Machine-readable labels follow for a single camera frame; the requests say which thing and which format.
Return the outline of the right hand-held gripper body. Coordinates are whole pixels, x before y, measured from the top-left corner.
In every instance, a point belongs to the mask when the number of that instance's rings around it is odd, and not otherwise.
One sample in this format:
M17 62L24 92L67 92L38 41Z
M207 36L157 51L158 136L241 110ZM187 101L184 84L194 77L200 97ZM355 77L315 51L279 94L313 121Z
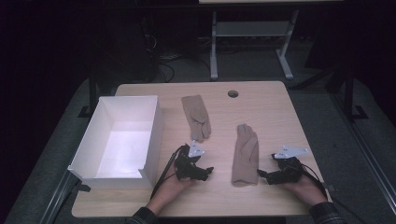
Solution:
M300 179L303 166L297 157L307 152L307 148L283 146L277 153L272 154L279 168L279 173L274 178L276 184L295 183Z

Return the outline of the grey metal table frame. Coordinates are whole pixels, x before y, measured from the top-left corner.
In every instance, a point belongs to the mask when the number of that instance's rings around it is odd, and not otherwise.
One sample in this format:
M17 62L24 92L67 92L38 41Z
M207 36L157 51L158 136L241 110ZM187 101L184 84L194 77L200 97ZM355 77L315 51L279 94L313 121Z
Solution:
M288 21L219 21L218 13L212 13L211 24L211 50L210 80L219 78L217 60L218 37L283 37L284 43L276 50L276 56L286 79L293 79L286 59L286 53L299 15L298 10L293 10Z

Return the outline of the aluminium rail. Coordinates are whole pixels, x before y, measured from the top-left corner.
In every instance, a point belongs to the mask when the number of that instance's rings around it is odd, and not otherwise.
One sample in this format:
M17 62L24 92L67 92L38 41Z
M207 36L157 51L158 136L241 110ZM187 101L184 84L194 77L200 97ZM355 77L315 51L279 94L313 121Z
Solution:
M380 188L380 191L385 198L387 204L389 205L392 213L396 216L396 188L394 188L386 174L384 173L382 167L380 166L377 158L372 152L372 148L369 146L368 142L363 138L361 130L357 126L357 123L352 119L344 109L344 105L340 98L334 94L330 95L330 99L334 104L334 107L340 114L342 120L346 124L349 132L353 136L356 144L358 145L363 158L365 159L372 176Z
M78 179L69 171L65 171L59 184L55 188L39 224L53 224L64 202L72 192Z

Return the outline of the black metal stand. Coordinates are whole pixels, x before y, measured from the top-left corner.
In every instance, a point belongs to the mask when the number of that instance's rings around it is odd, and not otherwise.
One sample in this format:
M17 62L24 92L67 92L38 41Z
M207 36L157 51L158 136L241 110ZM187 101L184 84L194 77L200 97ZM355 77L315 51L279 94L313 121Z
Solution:
M84 105L78 114L79 118L91 118L98 104L98 87L97 87L97 69L98 63L90 64L89 73L89 104Z
M344 102L343 111L346 118L354 122L356 119L368 119L367 114L360 105L353 104L354 95L354 76L350 66L343 69L344 73Z

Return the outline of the person's left hand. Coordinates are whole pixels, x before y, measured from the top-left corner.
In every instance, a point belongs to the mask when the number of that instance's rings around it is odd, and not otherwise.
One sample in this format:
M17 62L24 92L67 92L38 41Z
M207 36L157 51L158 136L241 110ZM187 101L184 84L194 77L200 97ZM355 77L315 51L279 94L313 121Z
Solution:
M151 201L156 205L166 206L194 183L195 181L191 179L178 180L175 165L172 164Z

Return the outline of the white box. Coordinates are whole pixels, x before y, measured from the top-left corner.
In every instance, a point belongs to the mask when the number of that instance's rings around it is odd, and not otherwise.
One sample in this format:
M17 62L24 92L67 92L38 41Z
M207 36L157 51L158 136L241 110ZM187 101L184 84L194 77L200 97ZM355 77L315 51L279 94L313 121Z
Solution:
M151 189L162 136L156 95L102 97L68 170L92 189Z

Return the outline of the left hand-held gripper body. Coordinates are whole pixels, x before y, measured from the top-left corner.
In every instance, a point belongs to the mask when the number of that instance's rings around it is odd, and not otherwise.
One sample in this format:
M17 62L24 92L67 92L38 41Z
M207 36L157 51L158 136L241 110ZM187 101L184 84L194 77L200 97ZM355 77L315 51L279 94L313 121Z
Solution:
M195 179L201 176L203 168L197 167L196 162L205 154L195 143L190 147L188 144L181 146L175 161L177 179Z

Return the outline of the person's right hand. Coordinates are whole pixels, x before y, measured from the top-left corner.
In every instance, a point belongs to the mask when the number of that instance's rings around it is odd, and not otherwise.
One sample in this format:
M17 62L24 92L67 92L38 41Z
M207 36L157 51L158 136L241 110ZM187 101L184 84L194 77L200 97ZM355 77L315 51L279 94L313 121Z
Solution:
M314 181L304 175L301 176L298 182L281 184L280 187L290 191L309 206L328 201L319 187L315 185Z

